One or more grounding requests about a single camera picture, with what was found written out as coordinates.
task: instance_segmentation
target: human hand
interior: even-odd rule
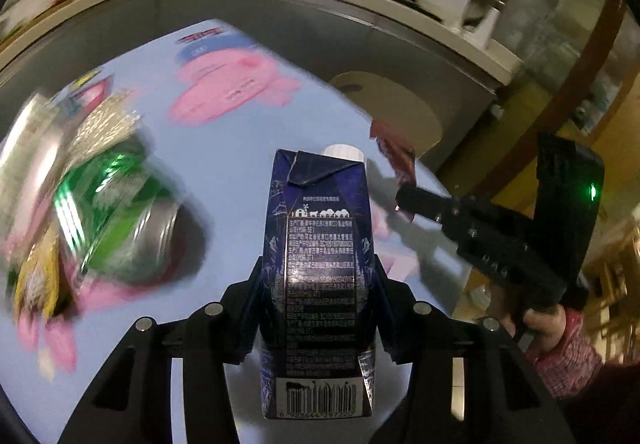
[[[516,332],[516,325],[512,315],[516,312],[517,295],[495,283],[491,284],[490,289],[491,305],[489,305],[486,314],[498,319],[513,336]],[[536,331],[536,337],[527,350],[527,354],[538,357],[558,346],[566,328],[566,313],[562,305],[556,305],[546,313],[529,309],[524,314],[523,322],[529,329]]]

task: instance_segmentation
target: pink cartoon character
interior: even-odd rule
[[[254,48],[242,48],[248,38],[240,34],[208,37],[178,55],[178,77],[189,84],[169,111],[183,124],[215,120],[253,98],[271,106],[285,106],[300,88],[293,78],[280,77],[278,64]]]

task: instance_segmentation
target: table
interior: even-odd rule
[[[450,314],[466,282],[469,266],[458,259],[455,246],[436,223],[416,218],[408,223],[395,213],[397,189],[393,170],[369,139],[370,118],[340,93],[295,66],[278,60],[281,78],[290,87],[286,105],[267,106],[256,98],[200,125],[184,125],[169,116],[185,83],[176,76],[176,42],[190,34],[225,27],[204,22],[148,43],[102,67],[113,74],[114,88],[131,91],[131,106],[142,116],[141,136],[149,146],[148,163],[174,183],[206,232],[207,246],[200,270],[191,277],[161,287],[117,308],[86,313],[75,334],[78,367],[59,372],[49,383],[38,374],[36,355],[18,345],[12,319],[0,317],[4,342],[0,384],[31,432],[53,443],[113,347],[140,316],[162,323],[189,316],[218,300],[225,288],[246,279],[262,252],[264,219],[276,149],[322,153],[344,143],[367,157],[367,179],[374,208],[374,247],[389,276],[403,279],[415,297]],[[257,52],[269,55],[264,49]],[[446,194],[436,178],[417,168],[417,182]],[[374,416],[323,423],[265,420],[260,412],[257,350],[239,367],[227,366],[227,380],[240,439],[245,443],[293,442],[304,432],[305,442],[365,442],[406,391],[409,366],[395,366],[377,344],[377,399]],[[174,442],[185,442],[181,361],[174,360],[172,413]]]

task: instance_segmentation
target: barcode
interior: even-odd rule
[[[276,405],[281,418],[345,418],[362,416],[362,377],[354,379],[276,379]]]

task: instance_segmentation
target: countertop edge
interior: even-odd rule
[[[20,55],[48,32],[58,27],[76,14],[83,12],[95,5],[107,0],[76,0],[69,5],[54,12],[51,16],[43,19],[31,29],[27,30],[14,42],[10,43],[4,51],[0,52],[0,70],[4,70],[11,61]],[[490,40],[486,50],[479,50],[476,46],[467,42],[464,38],[450,29],[446,24],[440,24],[428,17],[404,7],[391,0],[340,0],[344,3],[353,4],[357,7],[365,8],[400,24],[408,26],[417,32],[441,43],[450,48],[460,56],[472,62],[487,74],[491,75],[501,84],[507,85],[511,82],[514,72],[520,65],[520,60],[500,43]]]

